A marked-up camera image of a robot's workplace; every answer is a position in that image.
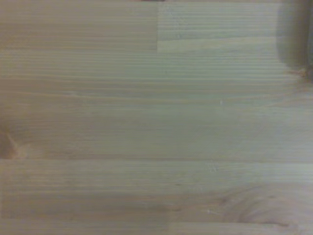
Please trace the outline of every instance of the light wood panel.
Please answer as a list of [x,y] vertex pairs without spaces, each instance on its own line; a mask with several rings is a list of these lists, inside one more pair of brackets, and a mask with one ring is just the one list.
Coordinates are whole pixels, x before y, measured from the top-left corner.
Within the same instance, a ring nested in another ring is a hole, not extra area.
[[0,232],[312,233],[308,2],[2,3]]

